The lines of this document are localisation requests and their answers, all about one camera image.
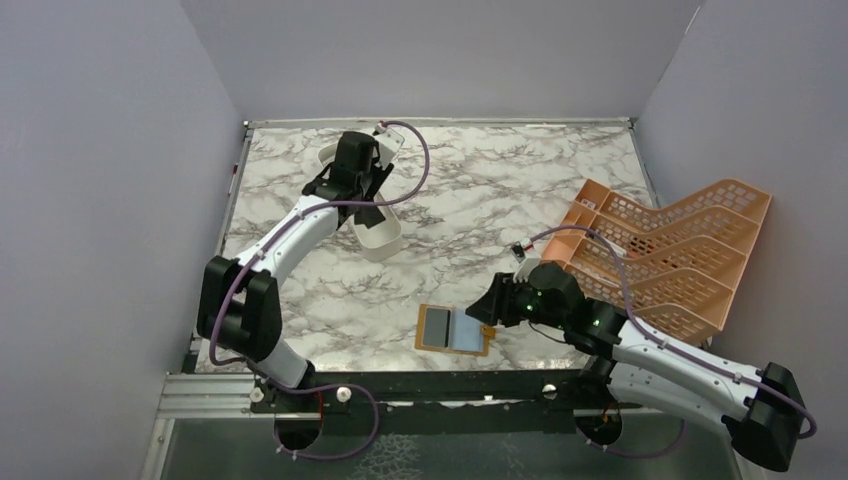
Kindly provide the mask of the yellow leather card holder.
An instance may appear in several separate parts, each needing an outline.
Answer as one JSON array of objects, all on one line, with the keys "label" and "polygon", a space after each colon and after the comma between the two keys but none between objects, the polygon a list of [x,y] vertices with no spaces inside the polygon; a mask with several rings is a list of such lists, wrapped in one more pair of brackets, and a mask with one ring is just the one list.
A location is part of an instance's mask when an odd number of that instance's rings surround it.
[{"label": "yellow leather card holder", "polygon": [[[424,347],[421,344],[424,314],[427,308],[445,308],[452,312],[450,341],[446,348]],[[416,350],[472,355],[485,357],[489,353],[489,344],[495,338],[493,327],[487,326],[454,307],[421,304],[418,310],[414,348]]]}]

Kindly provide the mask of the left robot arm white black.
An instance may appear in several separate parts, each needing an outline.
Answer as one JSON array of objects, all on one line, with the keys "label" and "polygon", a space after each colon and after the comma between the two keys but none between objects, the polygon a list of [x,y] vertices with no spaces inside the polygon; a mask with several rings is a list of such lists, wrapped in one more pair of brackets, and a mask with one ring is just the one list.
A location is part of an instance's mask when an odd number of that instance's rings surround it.
[{"label": "left robot arm white black", "polygon": [[197,333],[274,380],[290,410],[309,406],[315,386],[309,361],[282,338],[279,288],[322,240],[376,199],[403,142],[393,129],[343,132],[283,220],[235,258],[215,256],[204,269]]}]

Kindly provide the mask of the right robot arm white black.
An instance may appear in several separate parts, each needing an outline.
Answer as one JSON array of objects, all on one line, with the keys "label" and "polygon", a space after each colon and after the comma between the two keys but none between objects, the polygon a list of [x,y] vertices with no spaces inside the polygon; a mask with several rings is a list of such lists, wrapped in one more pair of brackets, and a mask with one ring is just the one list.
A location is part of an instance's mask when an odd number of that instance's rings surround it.
[{"label": "right robot arm white black", "polygon": [[587,297],[577,279],[553,263],[523,279],[498,273],[466,314],[488,326],[526,321],[559,330],[566,344],[591,356],[595,369],[577,380],[579,398],[639,404],[724,435],[733,450],[785,472],[809,412],[792,372],[736,363],[679,341],[609,302]]}]

